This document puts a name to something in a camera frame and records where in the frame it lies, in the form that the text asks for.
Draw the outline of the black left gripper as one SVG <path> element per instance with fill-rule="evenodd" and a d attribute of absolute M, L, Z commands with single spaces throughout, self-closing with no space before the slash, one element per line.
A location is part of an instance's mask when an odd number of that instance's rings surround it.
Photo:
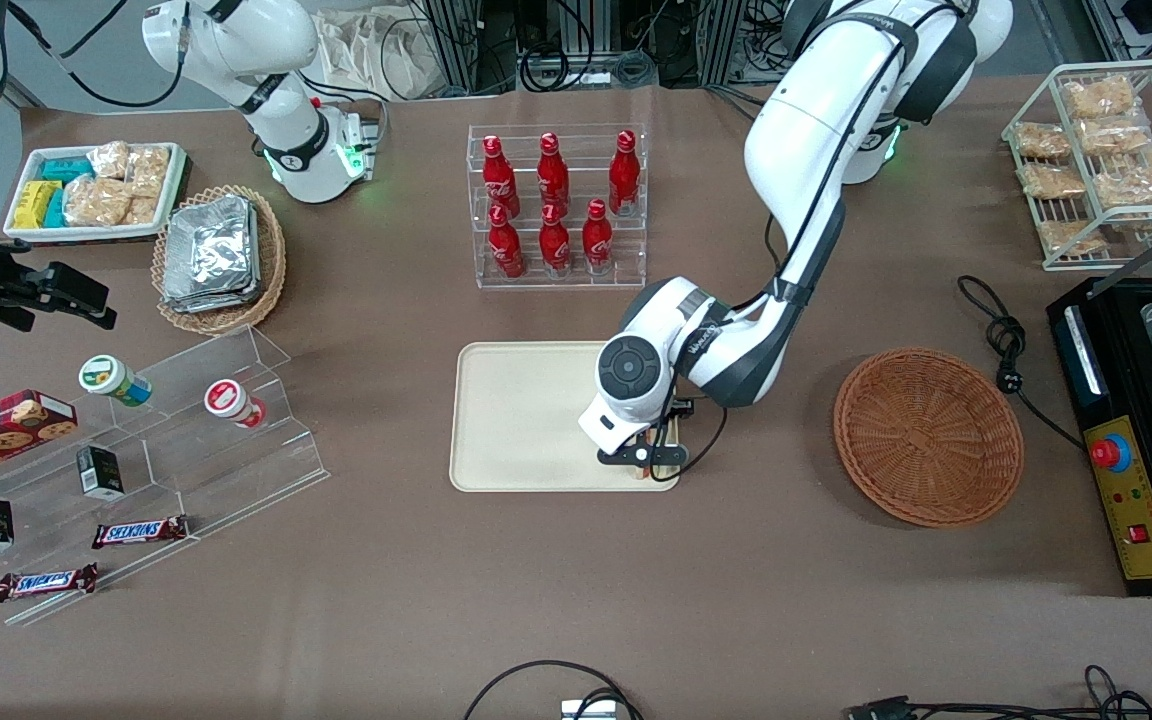
<path fill-rule="evenodd" d="M 662 409 L 660 409 L 657 420 L 660 424 L 668 424 L 669 420 L 689 419 L 694 414 L 695 397 L 670 397 L 667 404 L 664 404 Z M 659 427 L 657 424 L 650 424 L 649 427 L 641 430 L 641 450 L 653 450 L 653 448 L 657 447 L 658 434 Z"/>

